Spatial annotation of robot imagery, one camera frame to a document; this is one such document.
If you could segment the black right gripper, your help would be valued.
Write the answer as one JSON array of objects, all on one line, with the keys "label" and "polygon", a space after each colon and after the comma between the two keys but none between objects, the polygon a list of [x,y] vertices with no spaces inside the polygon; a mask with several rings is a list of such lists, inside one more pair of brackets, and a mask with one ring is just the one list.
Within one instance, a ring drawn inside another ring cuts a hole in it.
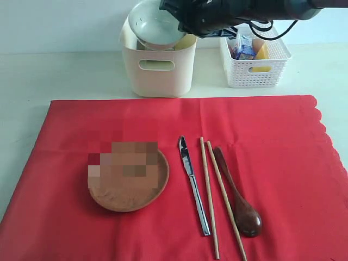
[{"label": "black right gripper", "polygon": [[238,17],[245,10],[244,1],[183,1],[161,0],[160,10],[169,12],[179,21],[178,29],[199,38],[234,38]]}]

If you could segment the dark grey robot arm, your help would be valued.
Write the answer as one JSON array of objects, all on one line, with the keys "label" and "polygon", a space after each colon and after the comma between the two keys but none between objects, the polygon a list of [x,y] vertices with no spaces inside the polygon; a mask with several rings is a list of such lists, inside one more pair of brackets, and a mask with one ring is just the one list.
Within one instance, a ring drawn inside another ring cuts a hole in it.
[{"label": "dark grey robot arm", "polygon": [[273,24],[274,20],[308,20],[319,13],[311,1],[160,1],[159,9],[169,12],[178,30],[199,38],[230,38],[237,25],[252,21]]}]

